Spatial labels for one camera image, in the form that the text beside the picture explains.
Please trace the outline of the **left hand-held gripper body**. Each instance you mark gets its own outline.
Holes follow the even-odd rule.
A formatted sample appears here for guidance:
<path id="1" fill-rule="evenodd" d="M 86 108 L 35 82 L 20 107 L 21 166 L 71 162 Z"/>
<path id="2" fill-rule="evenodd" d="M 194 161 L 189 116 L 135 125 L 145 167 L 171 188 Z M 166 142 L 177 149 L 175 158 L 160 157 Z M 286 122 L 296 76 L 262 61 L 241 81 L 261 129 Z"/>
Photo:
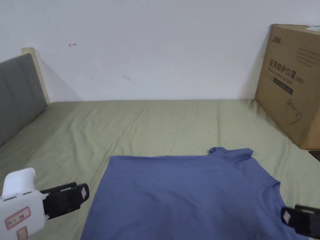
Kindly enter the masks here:
<path id="1" fill-rule="evenodd" d="M 27 240 L 44 228 L 47 196 L 35 189 L 35 175 L 33 168 L 26 168 L 5 177 L 0 197 L 1 240 Z"/>

